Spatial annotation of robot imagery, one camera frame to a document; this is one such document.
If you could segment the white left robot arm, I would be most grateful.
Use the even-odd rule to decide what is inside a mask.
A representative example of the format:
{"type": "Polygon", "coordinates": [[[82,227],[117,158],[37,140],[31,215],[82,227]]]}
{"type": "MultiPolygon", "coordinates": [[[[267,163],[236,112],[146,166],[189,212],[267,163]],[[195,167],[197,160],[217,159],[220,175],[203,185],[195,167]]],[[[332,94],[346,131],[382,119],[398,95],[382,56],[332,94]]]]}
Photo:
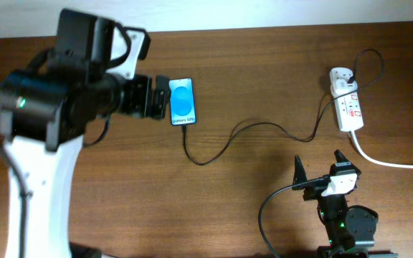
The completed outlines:
{"type": "Polygon", "coordinates": [[[87,125],[112,115],[161,120],[168,78],[135,72],[147,51],[118,58],[46,49],[0,88],[0,148],[9,167],[7,257],[72,257],[72,176],[87,125]]]}

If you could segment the blue Samsung smartphone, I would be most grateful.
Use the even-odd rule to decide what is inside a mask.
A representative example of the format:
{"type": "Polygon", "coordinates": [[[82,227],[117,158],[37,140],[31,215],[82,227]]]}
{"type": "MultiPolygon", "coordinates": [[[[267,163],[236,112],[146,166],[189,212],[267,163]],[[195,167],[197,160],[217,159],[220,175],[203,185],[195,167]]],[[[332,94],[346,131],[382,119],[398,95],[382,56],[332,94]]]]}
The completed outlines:
{"type": "Polygon", "coordinates": [[[173,126],[195,124],[196,108],[192,79],[170,80],[169,88],[171,90],[171,124],[173,126]]]}

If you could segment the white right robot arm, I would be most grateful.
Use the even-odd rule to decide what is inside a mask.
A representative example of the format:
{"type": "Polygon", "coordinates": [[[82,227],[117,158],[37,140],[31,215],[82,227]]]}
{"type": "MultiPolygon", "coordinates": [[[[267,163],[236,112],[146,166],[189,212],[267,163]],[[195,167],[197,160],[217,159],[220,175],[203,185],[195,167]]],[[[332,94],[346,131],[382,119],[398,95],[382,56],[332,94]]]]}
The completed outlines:
{"type": "Polygon", "coordinates": [[[328,174],[307,179],[303,163],[295,157],[292,190],[303,191],[303,200],[318,202],[318,218],[326,229],[328,246],[320,246],[316,256],[321,258],[344,257],[398,257],[391,251],[373,252],[379,215],[361,205],[349,206],[346,196],[353,192],[361,171],[342,152],[334,152],[336,162],[328,174]]]}

